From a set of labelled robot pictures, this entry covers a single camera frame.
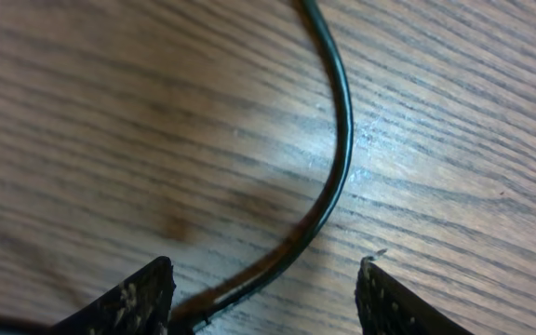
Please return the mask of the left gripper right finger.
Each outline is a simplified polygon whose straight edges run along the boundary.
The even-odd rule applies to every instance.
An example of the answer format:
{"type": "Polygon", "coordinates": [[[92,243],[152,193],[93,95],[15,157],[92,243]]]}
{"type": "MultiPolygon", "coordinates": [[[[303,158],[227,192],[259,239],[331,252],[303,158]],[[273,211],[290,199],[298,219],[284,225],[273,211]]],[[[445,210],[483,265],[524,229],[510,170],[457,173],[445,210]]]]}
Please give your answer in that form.
{"type": "Polygon", "coordinates": [[[360,262],[355,305],[363,335],[472,335],[376,264],[379,250],[360,262]]]}

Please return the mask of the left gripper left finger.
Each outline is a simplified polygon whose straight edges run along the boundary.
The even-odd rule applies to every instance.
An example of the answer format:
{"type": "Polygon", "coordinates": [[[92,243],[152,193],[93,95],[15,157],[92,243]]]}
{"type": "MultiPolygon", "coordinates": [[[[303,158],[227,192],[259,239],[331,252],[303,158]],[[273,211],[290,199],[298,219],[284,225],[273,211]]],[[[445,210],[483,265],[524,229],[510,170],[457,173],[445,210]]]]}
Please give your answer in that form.
{"type": "Polygon", "coordinates": [[[94,302],[51,327],[56,335],[166,335],[175,283],[160,256],[94,302]]]}

